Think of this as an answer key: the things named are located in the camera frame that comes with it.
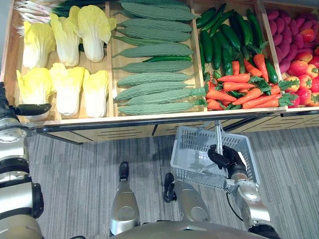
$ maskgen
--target produce bin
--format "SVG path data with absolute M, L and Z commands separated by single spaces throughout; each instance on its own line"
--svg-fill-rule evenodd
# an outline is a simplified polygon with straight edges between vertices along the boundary
M 218 0 L 188 0 L 187 5 L 191 8 L 191 12 L 201 14 L 209 7 L 215 6 L 218 8 L 224 1 Z M 107 16 L 112 16 L 121 22 L 125 19 L 121 14 L 114 16 L 114 13 L 120 9 L 117 2 L 106 2 L 105 12 Z M 235 9 L 240 14 L 245 16 L 247 8 L 250 8 L 256 13 L 259 24 L 262 28 L 264 39 L 267 38 L 267 28 L 269 27 L 266 12 L 259 0 L 232 0 L 227 1 L 226 10 Z M 6 30 L 6 39 L 4 44 L 4 53 L 2 58 L 2 67 L 0 80 L 4 81 L 6 87 L 6 95 L 9 103 L 18 105 L 21 103 L 19 95 L 19 88 L 16 80 L 16 70 L 26 73 L 27 69 L 22 67 L 22 54 L 23 54 L 23 37 L 17 33 L 16 26 L 21 25 L 21 17 L 15 9 L 11 9 Z M 195 87 L 203 86 L 203 77 L 201 73 L 201 63 L 199 55 L 198 32 L 196 29 L 195 20 L 190 22 L 193 31 L 191 39 L 184 42 L 192 50 L 193 55 L 192 67 L 183 71 L 193 77 L 186 83 L 192 84 Z M 121 33 L 112 31 L 112 35 L 120 36 Z M 114 97 L 122 90 L 116 86 L 116 83 L 127 73 L 120 70 L 112 70 L 114 67 L 120 67 L 131 62 L 141 62 L 145 58 L 125 58 L 122 56 L 112 57 L 119 53 L 124 48 L 129 47 L 128 44 L 120 42 L 111 38 L 106 51 L 107 56 L 102 62 L 93 63 L 86 59 L 83 52 L 80 53 L 80 64 L 87 68 L 90 73 L 95 73 L 98 70 L 107 70 L 109 72 L 109 88 L 108 88 L 108 102 L 107 113 L 103 118 L 88 118 L 86 116 L 84 107 L 84 96 L 80 95 L 80 110 L 74 116 L 61 116 L 56 110 L 55 96 L 52 97 L 50 103 L 52 109 L 49 117 L 44 121 L 35 121 L 30 125 L 36 128 L 38 133 L 43 133 L 61 140 L 72 142 L 87 142 L 87 141 L 100 141 L 100 140 L 113 140 L 134 137 L 158 136 L 166 134 L 167 130 L 172 125 L 185 125 L 196 124 L 198 121 L 210 120 L 225 120 L 225 124 L 247 123 L 253 119 L 262 118 L 273 113 L 283 113 L 286 111 L 285 107 L 278 108 L 263 108 L 263 109 L 247 109 L 247 110 L 231 110 L 231 111 L 207 111 L 207 108 L 198 106 L 192 108 L 190 111 L 175 114 L 161 114 L 161 115 L 144 115 L 144 116 L 126 116 L 120 114 L 117 110 L 117 104 L 114 102 Z M 265 54 L 271 62 L 276 63 L 276 56 L 273 56 L 271 50 L 271 42 L 265 49 Z M 47 68 L 51 68 L 52 63 L 58 62 L 56 52 L 52 52 L 49 56 Z M 278 65 L 275 64 L 276 71 L 279 72 Z M 23 123 L 30 123 L 23 117 L 19 118 Z

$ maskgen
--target red vegetable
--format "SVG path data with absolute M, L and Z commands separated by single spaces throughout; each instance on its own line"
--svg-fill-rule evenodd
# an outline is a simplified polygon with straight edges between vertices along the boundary
M 238 76 L 239 75 L 239 61 L 232 61 L 232 67 L 233 67 L 233 75 Z
M 310 52 L 300 52 L 295 56 L 295 60 L 304 61 L 304 62 L 310 62 L 313 56 Z
M 314 64 L 317 68 L 319 68 L 319 56 L 313 56 L 309 64 Z
M 293 61 L 288 69 L 288 74 L 299 76 L 307 72 L 308 64 L 304 61 Z
M 206 97 L 212 100 L 220 100 L 220 101 L 236 101 L 237 100 L 235 97 L 232 97 L 226 93 L 217 91 L 215 89 L 210 89 Z
M 310 103 L 307 105 L 310 107 L 319 107 L 319 92 L 313 92 L 311 94 L 311 100 Z
M 285 90 L 286 92 L 296 92 L 297 90 L 299 90 L 300 79 L 297 76 L 290 76 L 284 79 L 284 81 L 293 81 L 293 80 L 298 80 L 298 84 L 287 88 Z
M 318 76 L 318 68 L 314 64 L 309 64 L 306 74 L 309 75 L 311 79 L 314 79 Z
M 207 100 L 207 108 L 215 111 L 223 111 L 224 109 L 220 106 L 219 102 L 216 100 L 209 99 Z
M 233 102 L 233 105 L 242 105 L 243 103 L 246 103 L 250 100 L 256 99 L 260 97 L 263 93 L 258 88 L 254 88 L 250 90 L 247 95 L 237 99 L 235 102 Z
M 313 81 L 309 75 L 303 74 L 298 76 L 298 78 L 300 80 L 300 88 L 306 88 L 306 89 L 311 88 Z
M 244 64 L 246 67 L 246 70 L 252 75 L 252 76 L 262 76 L 263 73 L 258 70 L 256 67 L 254 67 L 252 64 L 249 63 L 246 59 L 244 59 Z
M 311 90 L 302 88 L 297 91 L 297 94 L 299 95 L 300 98 L 300 105 L 306 106 L 310 104 L 311 101 Z
M 313 79 L 311 91 L 315 92 L 315 93 L 319 92 L 319 78 L 318 77 Z
M 262 76 L 265 79 L 265 81 L 269 82 L 268 78 L 268 71 L 266 68 L 266 63 L 265 63 L 265 57 L 263 54 L 256 54 L 254 55 L 254 62 L 257 66 L 257 68 L 262 72 Z
M 302 30 L 299 34 L 303 36 L 304 42 L 311 42 L 315 38 L 315 32 L 311 28 Z
M 253 88 L 255 85 L 248 84 L 248 83 L 238 83 L 238 82 L 225 82 L 223 83 L 223 90 L 228 91 L 237 91 L 242 89 L 249 89 Z
M 300 104 L 300 98 L 297 97 L 295 100 L 291 101 L 291 103 L 293 103 L 294 105 L 293 106 L 288 106 L 288 108 L 297 108 L 298 105 Z
M 246 103 L 243 103 L 243 109 L 251 109 L 255 106 L 258 106 L 258 105 L 261 105 L 265 102 L 268 102 L 272 99 L 275 99 L 276 97 L 278 97 L 280 95 L 271 95 L 271 96 L 261 96 L 261 97 L 258 97 L 254 100 L 251 100 L 251 101 L 248 101 Z
M 250 79 L 249 74 L 239 74 L 238 76 L 223 76 L 218 81 L 222 82 L 239 82 L 239 83 L 247 83 Z

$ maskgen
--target wooden produce shelf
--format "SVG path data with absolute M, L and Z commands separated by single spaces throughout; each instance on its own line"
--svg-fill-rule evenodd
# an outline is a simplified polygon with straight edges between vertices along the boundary
M 246 15 L 247 8 L 253 10 L 259 20 L 260 26 L 263 30 L 264 39 L 267 38 L 267 27 L 268 20 L 266 16 L 266 11 L 259 0 L 188 0 L 186 3 L 190 6 L 191 11 L 195 14 L 201 14 L 203 11 L 209 7 L 215 6 L 218 8 L 221 4 L 227 2 L 226 10 L 235 9 L 243 16 Z M 126 19 L 121 14 L 114 15 L 114 13 L 121 8 L 120 4 L 117 2 L 106 2 L 105 12 L 109 17 L 115 17 L 118 22 L 122 22 Z M 19 96 L 19 88 L 17 87 L 16 70 L 22 71 L 25 74 L 28 70 L 22 67 L 22 54 L 23 54 L 23 38 L 16 32 L 16 26 L 21 25 L 22 21 L 19 13 L 11 8 L 8 17 L 6 39 L 4 44 L 4 54 L 2 59 L 1 75 L 0 81 L 4 81 L 6 87 L 7 98 L 9 103 L 16 106 L 21 103 L 21 98 Z M 193 20 L 189 23 L 193 27 L 191 39 L 187 44 L 192 50 L 193 55 L 192 61 L 193 66 L 182 71 L 183 73 L 193 75 L 193 77 L 186 83 L 194 85 L 194 87 L 203 86 L 203 78 L 201 73 L 200 55 L 199 55 L 199 45 L 198 45 L 198 32 L 196 29 L 196 21 Z M 112 35 L 121 35 L 119 32 L 112 31 Z M 176 113 L 176 114 L 161 114 L 161 115 L 144 115 L 144 116 L 126 116 L 118 113 L 117 104 L 114 102 L 114 97 L 123 89 L 117 87 L 117 82 L 124 76 L 128 75 L 122 70 L 112 70 L 114 67 L 124 66 L 131 62 L 140 62 L 145 58 L 125 58 L 122 56 L 117 56 L 112 58 L 113 55 L 119 53 L 127 47 L 133 47 L 119 40 L 111 38 L 110 44 L 107 46 L 107 56 L 100 63 L 92 63 L 88 61 L 84 53 L 80 54 L 80 64 L 79 66 L 87 68 L 91 74 L 96 73 L 98 70 L 107 70 L 109 72 L 109 89 L 108 89 L 108 103 L 107 103 L 107 114 L 103 118 L 87 118 L 84 106 L 84 96 L 82 92 L 80 93 L 80 110 L 79 113 L 74 116 L 61 116 L 55 106 L 55 96 L 52 97 L 50 103 L 52 104 L 52 109 L 50 115 L 45 121 L 35 121 L 32 124 L 36 127 L 38 133 L 51 133 L 56 137 L 69 139 L 74 142 L 81 142 L 84 138 L 81 136 L 81 130 L 96 130 L 95 132 L 86 132 L 84 137 L 90 140 L 110 140 L 112 137 L 106 135 L 99 136 L 101 129 L 105 128 L 119 128 L 128 129 L 126 127 L 137 127 L 133 129 L 135 136 L 149 136 L 154 135 L 153 129 L 155 125 L 168 124 L 168 123 L 187 123 L 187 122 L 197 122 L 197 121 L 212 121 L 212 120 L 234 120 L 245 118 L 255 118 L 264 117 L 272 113 L 283 113 L 285 112 L 285 107 L 279 108 L 264 108 L 264 109 L 247 109 L 247 110 L 232 110 L 232 111 L 210 111 L 208 112 L 205 107 L 199 106 L 194 107 L 188 112 Z M 274 55 L 271 54 L 271 44 L 265 49 L 265 54 L 271 62 L 274 62 Z M 58 62 L 56 52 L 52 52 L 49 56 L 47 68 L 50 69 L 54 62 Z M 28 123 L 28 121 L 20 117 L 22 123 Z

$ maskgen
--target striped carpet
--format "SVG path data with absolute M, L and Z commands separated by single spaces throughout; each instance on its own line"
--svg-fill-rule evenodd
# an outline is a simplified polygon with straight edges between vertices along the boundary
M 319 238 L 319 128 L 246 133 L 261 179 L 261 194 L 283 239 Z M 141 223 L 179 220 L 175 202 L 162 200 L 174 136 L 73 145 L 45 136 L 29 139 L 33 181 L 45 200 L 38 219 L 46 239 L 108 238 L 108 217 L 121 161 L 130 164 Z M 212 222 L 244 229 L 223 191 L 197 185 Z

